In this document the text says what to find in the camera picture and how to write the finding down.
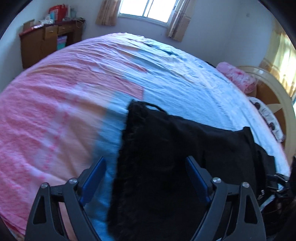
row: bed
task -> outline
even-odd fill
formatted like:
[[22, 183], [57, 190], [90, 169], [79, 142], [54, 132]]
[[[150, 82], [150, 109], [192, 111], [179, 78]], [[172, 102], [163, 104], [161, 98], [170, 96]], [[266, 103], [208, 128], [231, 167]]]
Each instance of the bed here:
[[151, 39], [109, 34], [48, 56], [0, 95], [0, 216], [13, 232], [25, 233], [41, 183], [64, 184], [104, 156], [106, 175], [85, 210], [100, 238], [112, 240], [105, 220], [132, 99], [217, 128], [250, 126], [255, 142], [275, 157], [277, 172], [289, 175], [281, 144], [248, 98], [215, 68]]
[[286, 136], [282, 145], [289, 165], [296, 153], [296, 120], [291, 99], [280, 82], [269, 72], [259, 67], [240, 66], [258, 80], [256, 97], [263, 101], [274, 113]]

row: wooden headboard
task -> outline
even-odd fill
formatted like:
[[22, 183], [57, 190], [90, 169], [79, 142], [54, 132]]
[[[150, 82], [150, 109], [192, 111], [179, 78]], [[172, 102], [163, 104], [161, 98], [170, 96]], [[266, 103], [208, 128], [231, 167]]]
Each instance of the wooden headboard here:
[[290, 97], [280, 82], [266, 70], [252, 66], [240, 66], [238, 68], [259, 81], [256, 98], [275, 109], [274, 115], [286, 135], [282, 145], [288, 163], [291, 165], [296, 152], [296, 118]]

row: pink pillow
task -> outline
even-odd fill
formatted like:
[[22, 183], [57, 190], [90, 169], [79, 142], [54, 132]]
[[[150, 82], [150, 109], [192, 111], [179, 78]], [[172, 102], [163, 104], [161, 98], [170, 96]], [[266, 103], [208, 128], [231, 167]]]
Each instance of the pink pillow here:
[[227, 62], [219, 63], [216, 69], [225, 75], [245, 94], [249, 94], [255, 90], [257, 80], [248, 75], [245, 71], [242, 71]]

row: red bag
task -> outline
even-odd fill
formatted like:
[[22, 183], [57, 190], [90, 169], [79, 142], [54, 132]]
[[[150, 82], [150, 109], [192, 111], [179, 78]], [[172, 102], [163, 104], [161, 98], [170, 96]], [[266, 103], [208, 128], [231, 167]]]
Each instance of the red bag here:
[[56, 5], [49, 9], [49, 13], [54, 12], [54, 20], [61, 22], [63, 18], [66, 16], [68, 8], [65, 4]]

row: black bag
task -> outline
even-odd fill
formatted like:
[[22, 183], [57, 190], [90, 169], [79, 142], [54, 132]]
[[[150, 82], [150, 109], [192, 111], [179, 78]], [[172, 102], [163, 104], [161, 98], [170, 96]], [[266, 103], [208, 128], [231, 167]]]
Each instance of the black bag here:
[[[199, 202], [186, 173], [187, 156], [226, 183], [248, 182], [262, 197], [266, 173], [275, 173], [274, 158], [255, 144], [249, 127], [222, 130], [146, 105], [151, 104], [130, 103], [122, 132], [107, 218], [115, 240], [192, 238], [207, 207]], [[269, 197], [267, 193], [259, 204]]]

